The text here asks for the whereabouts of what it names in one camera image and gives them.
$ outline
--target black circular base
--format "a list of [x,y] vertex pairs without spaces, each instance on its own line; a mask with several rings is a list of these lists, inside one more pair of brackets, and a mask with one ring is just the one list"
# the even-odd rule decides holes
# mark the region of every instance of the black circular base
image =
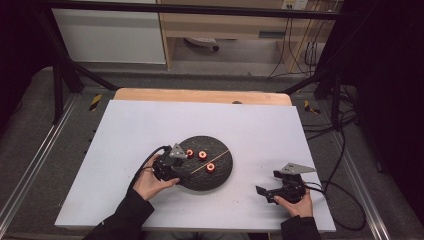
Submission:
[[[184,151],[188,149],[194,151],[193,158],[184,160],[181,166],[173,169],[188,176],[181,179],[180,185],[194,191],[208,191],[221,186],[230,176],[233,158],[227,146],[219,140],[208,136],[196,136],[184,140],[180,146]],[[200,151],[205,151],[207,154],[203,161],[198,157]],[[206,164],[221,154],[223,155],[212,162],[215,165],[214,171],[207,172]]]

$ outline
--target wooden board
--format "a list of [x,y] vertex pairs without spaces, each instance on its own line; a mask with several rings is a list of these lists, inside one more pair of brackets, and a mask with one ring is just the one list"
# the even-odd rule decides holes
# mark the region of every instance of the wooden board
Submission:
[[122,88],[115,100],[177,101],[203,103],[234,103],[291,106],[287,94],[263,92],[199,91],[171,89]]

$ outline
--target metal bracket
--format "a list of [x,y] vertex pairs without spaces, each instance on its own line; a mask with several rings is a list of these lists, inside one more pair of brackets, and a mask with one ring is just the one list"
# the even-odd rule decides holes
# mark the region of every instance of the metal bracket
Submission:
[[299,164],[288,163],[279,172],[283,174],[296,175],[301,173],[316,172],[315,168],[305,167]]
[[175,143],[174,147],[169,153],[169,157],[187,159],[187,155],[178,143]]

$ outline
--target black plastic part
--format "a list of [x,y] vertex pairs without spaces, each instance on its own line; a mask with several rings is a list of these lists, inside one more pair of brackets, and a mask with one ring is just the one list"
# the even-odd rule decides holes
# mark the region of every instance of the black plastic part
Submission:
[[303,184],[300,174],[283,174],[279,171],[274,171],[274,176],[281,178],[283,186],[281,188],[266,190],[265,188],[256,186],[256,192],[265,196],[268,203],[275,203],[274,196],[278,195],[288,202],[298,203],[306,193],[305,185]]
[[180,182],[183,182],[188,178],[188,175],[183,173],[177,173],[173,170],[173,167],[181,166],[184,162],[183,159],[180,158],[172,158],[169,156],[172,148],[169,148],[156,159],[153,163],[153,174],[158,180],[168,181],[173,178],[180,178]]

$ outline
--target white table surface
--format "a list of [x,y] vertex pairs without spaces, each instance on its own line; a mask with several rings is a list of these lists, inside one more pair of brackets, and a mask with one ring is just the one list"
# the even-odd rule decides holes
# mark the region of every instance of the white table surface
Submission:
[[[135,171],[157,147],[205,135],[231,151],[233,171],[219,188],[175,186],[150,202],[146,230],[271,232],[290,216],[255,186],[280,188],[273,170],[314,163],[295,107],[112,100],[55,225],[92,228],[113,214]],[[316,173],[302,174],[319,183]],[[311,191],[318,230],[335,231],[322,194]]]

